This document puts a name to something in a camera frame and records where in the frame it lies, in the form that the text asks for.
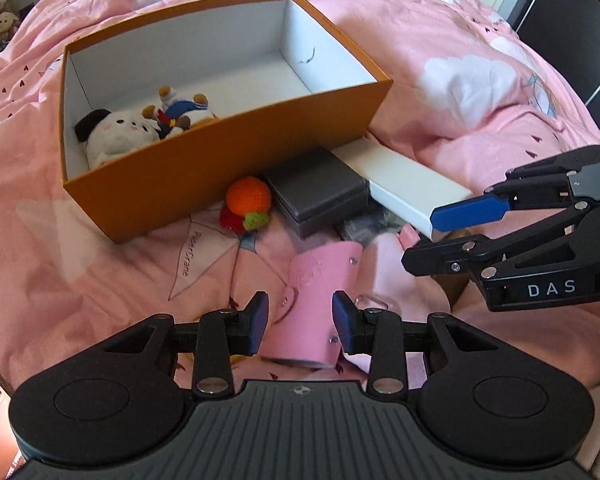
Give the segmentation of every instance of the red crochet ball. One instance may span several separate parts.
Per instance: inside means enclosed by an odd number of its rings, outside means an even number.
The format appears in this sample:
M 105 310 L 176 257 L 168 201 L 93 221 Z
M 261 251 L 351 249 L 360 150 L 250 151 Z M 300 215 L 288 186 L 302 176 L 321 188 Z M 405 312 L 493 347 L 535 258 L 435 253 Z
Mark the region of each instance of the red crochet ball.
M 234 215 L 227 206 L 224 206 L 220 211 L 220 225 L 225 229 L 231 229 L 237 235 L 243 235 L 247 232 L 242 222 L 244 219 L 238 215 Z
M 226 204 L 232 213 L 242 218 L 248 213 L 268 213 L 271 209 L 271 192 L 263 181 L 248 176 L 229 186 Z

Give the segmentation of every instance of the pink case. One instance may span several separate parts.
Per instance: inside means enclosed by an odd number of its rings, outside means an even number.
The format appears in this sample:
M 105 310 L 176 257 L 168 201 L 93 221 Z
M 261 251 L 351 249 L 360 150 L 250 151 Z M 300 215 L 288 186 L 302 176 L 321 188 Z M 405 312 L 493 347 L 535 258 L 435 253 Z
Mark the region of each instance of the pink case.
M 334 367 L 341 347 L 331 297 L 336 290 L 351 293 L 360 256 L 359 243 L 334 242 L 291 260 L 283 303 L 260 345 L 260 356 L 312 368 Z

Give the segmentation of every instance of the orange box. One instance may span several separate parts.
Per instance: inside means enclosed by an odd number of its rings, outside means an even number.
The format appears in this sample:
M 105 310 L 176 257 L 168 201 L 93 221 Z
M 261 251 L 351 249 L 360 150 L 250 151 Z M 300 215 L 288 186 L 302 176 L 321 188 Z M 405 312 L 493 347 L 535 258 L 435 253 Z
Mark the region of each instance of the orange box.
M 233 181 L 364 135 L 392 81 L 306 0 L 200 0 L 67 45 L 62 183 L 124 242 L 222 199 Z M 89 170 L 75 124 L 97 108 L 206 94 L 220 119 Z

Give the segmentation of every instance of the ribbed black surface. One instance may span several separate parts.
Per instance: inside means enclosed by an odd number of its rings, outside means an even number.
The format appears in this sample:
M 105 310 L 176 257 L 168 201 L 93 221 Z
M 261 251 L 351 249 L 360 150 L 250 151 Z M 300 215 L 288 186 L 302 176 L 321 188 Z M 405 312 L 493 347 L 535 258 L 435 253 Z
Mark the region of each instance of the ribbed black surface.
M 239 396 L 201 404 L 180 434 L 109 470 L 29 463 L 15 480 L 584 480 L 574 463 L 539 472 L 490 471 L 430 442 L 403 406 L 357 383 L 249 382 Z

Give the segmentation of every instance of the orange crochet ball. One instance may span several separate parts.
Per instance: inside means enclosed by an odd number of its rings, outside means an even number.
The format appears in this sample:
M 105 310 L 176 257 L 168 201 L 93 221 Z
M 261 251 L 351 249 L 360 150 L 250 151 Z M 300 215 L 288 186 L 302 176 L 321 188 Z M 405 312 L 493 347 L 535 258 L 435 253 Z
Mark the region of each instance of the orange crochet ball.
M 233 214 L 266 213 L 271 209 L 271 192 L 267 184 L 248 176 L 237 180 L 226 192 L 226 206 Z

